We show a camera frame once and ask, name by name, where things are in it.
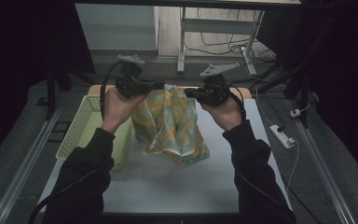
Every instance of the white table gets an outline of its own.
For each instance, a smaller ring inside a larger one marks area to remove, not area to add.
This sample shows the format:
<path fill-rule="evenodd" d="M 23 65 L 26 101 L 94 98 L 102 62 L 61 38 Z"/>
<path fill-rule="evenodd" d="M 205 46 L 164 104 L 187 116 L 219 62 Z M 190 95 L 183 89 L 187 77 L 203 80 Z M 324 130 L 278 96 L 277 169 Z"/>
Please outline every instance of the white table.
<path fill-rule="evenodd" d="M 255 137 L 268 143 L 255 100 L 245 100 L 245 108 Z M 112 174 L 111 184 L 103 194 L 106 214 L 238 213 L 230 146 L 221 135 L 223 130 L 200 105 L 197 112 L 211 157 L 189 166 L 178 165 L 166 154 L 144 155 L 145 145 L 132 138 L 126 167 Z M 290 206 L 272 154 L 268 163 Z M 57 161 L 40 200 L 51 193 L 61 166 L 62 161 Z"/>

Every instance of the black sleeve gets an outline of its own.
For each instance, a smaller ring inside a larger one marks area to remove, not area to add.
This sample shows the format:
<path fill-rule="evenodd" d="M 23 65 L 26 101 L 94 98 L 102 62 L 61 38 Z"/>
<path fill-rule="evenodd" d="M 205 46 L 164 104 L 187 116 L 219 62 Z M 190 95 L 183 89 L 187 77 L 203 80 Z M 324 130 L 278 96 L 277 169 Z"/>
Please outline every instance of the black sleeve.
<path fill-rule="evenodd" d="M 99 222 L 103 214 L 103 192 L 110 184 L 109 171 L 114 165 L 111 157 L 114 138 L 111 133 L 98 128 L 86 147 L 74 149 L 63 163 L 51 194 L 96 171 L 83 183 L 50 202 L 43 223 Z"/>
<path fill-rule="evenodd" d="M 268 165 L 271 148 L 256 140 L 249 120 L 223 133 L 231 145 L 243 223 L 296 223 L 288 208 L 275 173 Z"/>

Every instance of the wooden floor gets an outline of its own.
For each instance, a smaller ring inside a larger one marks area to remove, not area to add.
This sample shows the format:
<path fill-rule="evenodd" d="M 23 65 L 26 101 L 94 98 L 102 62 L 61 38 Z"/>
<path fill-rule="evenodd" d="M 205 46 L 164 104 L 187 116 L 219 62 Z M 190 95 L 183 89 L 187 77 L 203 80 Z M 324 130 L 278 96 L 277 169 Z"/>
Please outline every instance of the wooden floor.
<path fill-rule="evenodd" d="M 186 9 L 187 18 L 204 18 L 217 20 L 243 20 L 253 21 L 254 14 L 257 16 L 258 11 L 237 10 L 222 8 L 195 8 Z M 158 56 L 177 57 L 180 42 L 180 19 L 181 8 L 179 7 L 159 7 L 159 32 L 158 32 Z M 198 50 L 186 49 L 186 56 L 218 56 L 218 57 L 242 57 L 238 52 L 230 52 L 230 46 L 243 45 L 247 43 L 248 35 L 231 35 L 231 34 L 201 34 L 186 33 L 185 43 L 190 49 L 200 49 L 211 53 L 201 52 Z M 223 45 L 213 45 L 216 43 L 227 43 Z M 260 42 L 255 42 L 253 50 L 255 54 L 261 50 L 267 49 Z"/>

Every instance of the aluminum rail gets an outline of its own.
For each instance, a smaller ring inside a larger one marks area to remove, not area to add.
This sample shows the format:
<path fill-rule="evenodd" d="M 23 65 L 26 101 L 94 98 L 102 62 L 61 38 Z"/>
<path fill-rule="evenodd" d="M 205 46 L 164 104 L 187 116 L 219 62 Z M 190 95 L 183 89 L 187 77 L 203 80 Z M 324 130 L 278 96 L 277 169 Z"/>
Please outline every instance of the aluminum rail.
<path fill-rule="evenodd" d="M 288 104 L 290 109 L 293 109 L 289 101 L 286 101 L 286 103 Z M 332 198 L 333 205 L 337 210 L 337 214 L 341 219 L 341 222 L 343 224 L 355 224 L 356 221 L 353 217 L 353 214 L 351 213 L 351 209 L 345 201 L 345 198 L 343 197 L 342 192 L 339 189 L 336 181 L 331 175 L 330 170 L 328 169 L 326 162 L 324 161 L 324 157 L 322 156 L 318 146 L 316 145 L 312 134 L 310 133 L 310 130 L 306 129 L 299 119 L 296 119 L 296 126 L 307 146 L 308 152 L 313 160 L 316 170 L 318 171 L 319 176 L 324 183 L 324 187 Z"/>
<path fill-rule="evenodd" d="M 14 203 L 19 198 L 22 188 L 24 187 L 28 176 L 33 170 L 34 164 L 36 163 L 36 160 L 39 157 L 43 146 L 48 140 L 48 135 L 53 129 L 58 116 L 61 114 L 62 105 L 65 103 L 67 96 L 67 92 L 62 92 L 60 94 L 56 111 L 51 116 L 50 120 L 47 120 L 43 125 L 42 130 L 34 141 L 34 144 L 31 146 L 19 169 L 17 170 L 16 174 L 8 185 L 7 190 L 5 191 L 5 194 L 0 201 L 0 223 L 6 222 L 11 212 L 11 209 L 14 206 Z"/>

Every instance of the hand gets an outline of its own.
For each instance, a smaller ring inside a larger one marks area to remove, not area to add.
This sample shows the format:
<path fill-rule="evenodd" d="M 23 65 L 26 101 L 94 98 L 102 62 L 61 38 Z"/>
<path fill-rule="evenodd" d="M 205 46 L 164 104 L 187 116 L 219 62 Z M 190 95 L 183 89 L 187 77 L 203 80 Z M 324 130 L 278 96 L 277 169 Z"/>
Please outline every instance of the hand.
<path fill-rule="evenodd" d="M 238 104 L 231 98 L 220 106 L 201 105 L 202 109 L 208 111 L 217 125 L 225 131 L 241 124 L 241 112 Z"/>
<path fill-rule="evenodd" d="M 109 89 L 105 94 L 104 119 L 101 128 L 114 134 L 117 128 L 131 116 L 135 107 L 147 95 L 148 93 L 127 99 L 120 94 L 116 87 Z"/>

